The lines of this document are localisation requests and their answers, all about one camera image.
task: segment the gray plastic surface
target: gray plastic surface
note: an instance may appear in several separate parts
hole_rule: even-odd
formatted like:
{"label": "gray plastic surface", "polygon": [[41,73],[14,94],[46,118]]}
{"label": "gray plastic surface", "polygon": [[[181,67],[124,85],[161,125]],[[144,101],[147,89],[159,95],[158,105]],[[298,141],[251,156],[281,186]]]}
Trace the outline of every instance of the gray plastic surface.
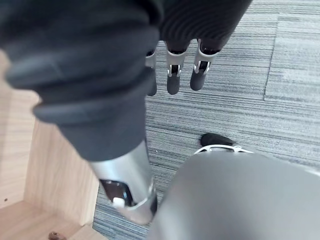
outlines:
{"label": "gray plastic surface", "polygon": [[193,155],[178,170],[148,240],[318,240],[320,175],[255,153]]}

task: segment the silver metal cylinder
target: silver metal cylinder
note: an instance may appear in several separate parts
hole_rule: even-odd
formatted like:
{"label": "silver metal cylinder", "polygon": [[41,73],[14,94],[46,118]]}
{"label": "silver metal cylinder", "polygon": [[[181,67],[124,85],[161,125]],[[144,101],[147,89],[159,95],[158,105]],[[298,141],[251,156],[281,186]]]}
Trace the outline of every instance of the silver metal cylinder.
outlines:
{"label": "silver metal cylinder", "polygon": [[166,65],[167,65],[167,73],[169,77],[172,77],[173,75],[172,73],[173,65],[177,65],[178,70],[177,70],[176,76],[180,77],[181,71],[184,67],[185,58],[186,58],[186,51],[179,54],[175,54],[170,52],[168,48],[166,49]]}
{"label": "silver metal cylinder", "polygon": [[145,66],[156,69],[157,57],[156,50],[151,55],[145,57]]}
{"label": "silver metal cylinder", "polygon": [[130,221],[148,224],[157,210],[157,194],[146,142],[115,159],[90,162],[110,203]]}
{"label": "silver metal cylinder", "polygon": [[193,70],[196,74],[198,74],[201,62],[208,62],[206,69],[203,73],[203,74],[207,74],[207,72],[209,71],[209,67],[211,66],[212,62],[214,61],[215,57],[219,54],[219,52],[216,52],[215,54],[212,54],[212,55],[207,55],[201,51],[200,44],[201,44],[201,39],[198,40],[198,47],[194,57]]}

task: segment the black fabric sleeve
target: black fabric sleeve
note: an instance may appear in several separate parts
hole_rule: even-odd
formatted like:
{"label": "black fabric sleeve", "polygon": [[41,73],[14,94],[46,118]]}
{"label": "black fabric sleeve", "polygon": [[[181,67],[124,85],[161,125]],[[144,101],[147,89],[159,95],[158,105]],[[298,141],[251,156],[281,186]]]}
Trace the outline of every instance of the black fabric sleeve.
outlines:
{"label": "black fabric sleeve", "polygon": [[7,0],[0,46],[7,81],[36,91],[34,114],[56,124],[88,161],[126,154],[145,138],[145,56],[159,40],[156,1]]}

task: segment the wood grain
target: wood grain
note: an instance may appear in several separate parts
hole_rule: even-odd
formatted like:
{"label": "wood grain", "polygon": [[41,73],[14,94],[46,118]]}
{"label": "wood grain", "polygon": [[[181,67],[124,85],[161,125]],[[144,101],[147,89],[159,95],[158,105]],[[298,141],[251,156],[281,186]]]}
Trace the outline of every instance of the wood grain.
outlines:
{"label": "wood grain", "polygon": [[0,51],[0,209],[24,198],[35,118],[31,107],[38,97],[13,90],[4,80],[9,61]]}
{"label": "wood grain", "polygon": [[81,226],[26,202],[0,209],[1,240],[46,240],[50,232],[71,237]]}
{"label": "wood grain", "polygon": [[108,240],[89,226],[83,226],[70,240]]}
{"label": "wood grain", "polygon": [[24,199],[80,225],[93,222],[99,182],[51,124],[35,121]]}

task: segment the gray carpet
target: gray carpet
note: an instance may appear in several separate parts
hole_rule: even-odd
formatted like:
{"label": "gray carpet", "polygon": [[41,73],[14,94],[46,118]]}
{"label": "gray carpet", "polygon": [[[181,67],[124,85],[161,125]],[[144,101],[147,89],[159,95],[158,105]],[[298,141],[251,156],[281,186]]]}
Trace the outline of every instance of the gray carpet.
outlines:
{"label": "gray carpet", "polygon": [[[158,92],[146,103],[159,200],[207,132],[320,168],[319,16],[318,0],[253,0],[198,92],[189,87],[196,43],[174,96],[166,90],[165,46],[159,43]],[[110,207],[101,189],[93,228],[110,240],[142,240],[148,231]]]}

